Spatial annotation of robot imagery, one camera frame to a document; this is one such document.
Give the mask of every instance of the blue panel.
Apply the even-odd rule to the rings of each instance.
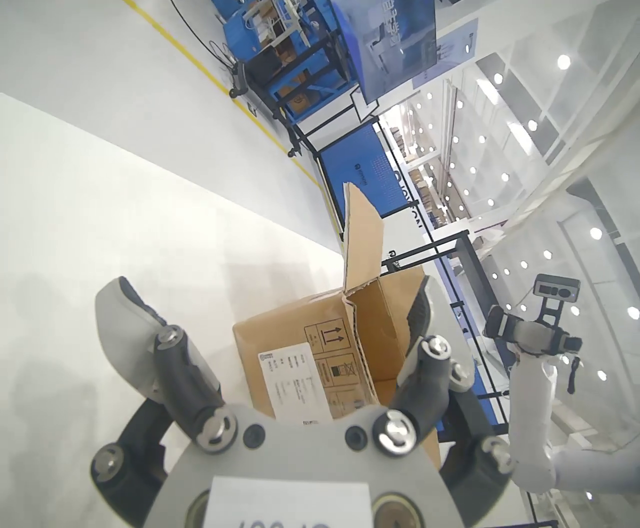
[[[373,125],[365,125],[322,149],[320,157],[326,170],[326,178],[335,192],[342,218],[342,186],[347,182],[355,184],[380,215],[406,203]]]

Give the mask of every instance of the screw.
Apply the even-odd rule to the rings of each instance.
[[[462,365],[457,361],[452,362],[452,372],[454,378],[458,381],[462,381],[468,378],[467,372],[462,368]]]
[[[124,452],[117,444],[107,444],[93,457],[93,471],[97,482],[108,482],[122,468]]]
[[[513,471],[513,459],[509,453],[509,445],[497,436],[489,436],[482,442],[482,450],[495,460],[498,471],[507,475]]]
[[[422,347],[427,354],[436,359],[446,359],[451,356],[451,346],[441,335],[428,337],[426,342],[422,342]]]
[[[389,409],[373,424],[376,445],[386,454],[402,456],[408,454],[417,442],[413,424],[400,411]]]
[[[196,436],[196,442],[205,452],[224,451],[236,439],[237,419],[235,415],[225,407],[219,407],[202,424],[200,434]]]
[[[158,341],[160,343],[172,344],[178,338],[178,329],[174,326],[165,326],[158,332]]]

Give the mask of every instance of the barcode label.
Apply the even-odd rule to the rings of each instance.
[[[289,424],[333,421],[309,343],[258,354],[276,420]]]

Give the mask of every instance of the display screen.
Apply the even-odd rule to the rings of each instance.
[[[436,63],[434,0],[332,0],[362,95],[381,95]]]

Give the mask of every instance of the cable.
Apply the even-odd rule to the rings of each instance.
[[[175,9],[175,12],[178,13],[178,16],[182,19],[182,21],[184,22],[184,25],[187,26],[189,28],[189,31],[191,32],[191,34],[198,39],[198,42],[200,42],[202,44],[202,46],[204,47],[204,49],[206,49],[209,53],[211,53],[216,60],[218,60],[227,70],[231,71],[231,68],[233,67],[233,64],[231,64],[231,60],[230,58],[220,49],[220,46],[218,46],[218,44],[216,44],[215,42],[213,42],[212,40],[209,40],[209,45],[214,44],[222,53],[222,55],[224,55],[224,57],[226,57],[227,60],[229,60],[229,64],[226,63],[222,58],[220,58],[218,56],[218,54],[213,51],[211,48],[209,48],[209,46],[207,46],[204,42],[202,42],[202,39],[200,39],[200,37],[196,34],[195,31],[193,31],[193,28],[189,25],[189,23],[184,19],[184,17],[182,16],[182,13],[180,12],[180,10],[178,9],[178,6],[175,4],[175,2],[173,0],[170,0],[171,5],[173,6],[173,9]]]

